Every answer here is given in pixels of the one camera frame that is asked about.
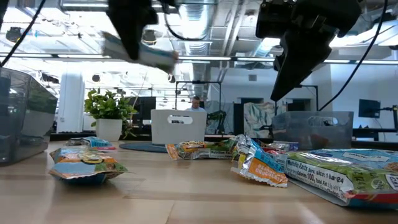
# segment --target plastic bin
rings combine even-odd
[[[274,140],[298,142],[300,150],[349,149],[353,112],[291,111],[272,119]]]
[[[0,68],[0,166],[46,150],[57,101],[30,75]]]

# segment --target blue mat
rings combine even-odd
[[[166,152],[165,146],[155,146],[151,142],[133,142],[119,145],[122,149],[138,150],[146,152]]]

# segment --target wooden table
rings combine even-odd
[[[0,168],[1,224],[397,223],[398,212],[341,208],[289,183],[245,180],[230,161],[171,161],[167,154],[112,153],[131,172],[100,187],[64,185],[47,174],[49,150]]]

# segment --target white pot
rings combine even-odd
[[[100,139],[118,141],[122,133],[122,120],[120,119],[97,119],[96,135]]]

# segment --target potted plant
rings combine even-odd
[[[88,92],[88,99],[85,100],[85,112],[89,113],[96,120],[91,127],[96,127],[96,135],[100,139],[117,141],[122,133],[123,123],[126,124],[130,114],[137,111],[129,105],[129,98],[123,94],[120,98],[115,98],[116,93],[107,91],[104,95],[100,94],[100,89]]]

